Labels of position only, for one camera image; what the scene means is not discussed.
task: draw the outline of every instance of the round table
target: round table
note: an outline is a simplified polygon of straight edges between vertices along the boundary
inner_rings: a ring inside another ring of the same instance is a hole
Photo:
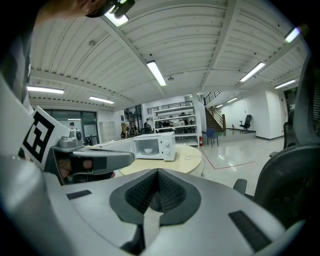
[[[194,171],[201,163],[201,152],[195,147],[176,144],[175,149],[176,154],[174,161],[164,161],[159,159],[136,159],[131,165],[122,168],[120,173],[122,175],[129,175],[146,169],[163,168],[188,174]]]

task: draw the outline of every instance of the ceiling light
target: ceiling light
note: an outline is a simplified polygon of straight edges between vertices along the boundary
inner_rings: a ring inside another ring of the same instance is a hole
[[[38,87],[38,86],[28,86],[28,91],[31,92],[43,92],[43,93],[53,93],[53,94],[63,94],[65,91],[61,89],[52,89],[46,87]]]
[[[299,29],[298,28],[294,28],[291,32],[289,32],[289,34],[285,37],[285,40],[288,43],[291,43],[293,41],[293,39],[295,39],[298,35],[299,35]]]
[[[158,80],[159,84],[161,86],[166,86],[166,81],[164,80],[156,62],[153,60],[153,61],[150,61],[146,64],[148,66],[148,68],[150,69],[150,71],[152,72],[152,74],[154,75],[154,77]]]
[[[229,103],[229,102],[233,102],[233,101],[235,101],[236,99],[238,99],[238,98],[237,98],[237,97],[235,97],[235,98],[233,98],[233,99],[231,99],[231,100],[227,101],[227,103]]]
[[[122,24],[125,24],[128,22],[128,17],[127,15],[123,15],[121,18],[116,18],[113,13],[110,13],[115,6],[113,6],[108,12],[104,14],[116,27],[120,27]]]
[[[291,80],[291,81],[289,81],[289,82],[285,82],[285,83],[283,83],[283,84],[280,84],[280,85],[276,86],[275,89],[279,89],[279,88],[281,88],[281,87],[290,85],[290,84],[294,83],[295,81],[296,81],[296,80]]]
[[[115,103],[114,101],[111,101],[111,100],[106,100],[106,99],[103,99],[103,98],[97,98],[97,97],[93,97],[93,96],[91,96],[89,98],[89,100],[95,100],[95,101],[105,102],[105,103],[110,103],[110,104]]]
[[[245,82],[248,80],[250,77],[252,77],[255,73],[257,73],[264,65],[263,62],[259,62],[258,65],[256,65],[248,74],[246,74],[243,78],[241,78],[241,82]]]

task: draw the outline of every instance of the white microwave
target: white microwave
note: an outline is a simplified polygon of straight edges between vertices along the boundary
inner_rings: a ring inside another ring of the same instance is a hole
[[[143,134],[133,138],[135,158],[174,161],[176,157],[175,132]]]

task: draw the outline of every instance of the ceiling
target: ceiling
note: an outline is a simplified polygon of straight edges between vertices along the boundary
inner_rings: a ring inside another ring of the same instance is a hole
[[[29,84],[65,92],[29,92],[31,104],[114,111],[192,92],[274,86],[299,78],[308,53],[300,36],[286,43],[293,26],[263,1],[136,0],[127,16],[120,27],[106,17],[37,26]],[[167,86],[147,68],[152,60]],[[259,62],[264,69],[241,83]]]

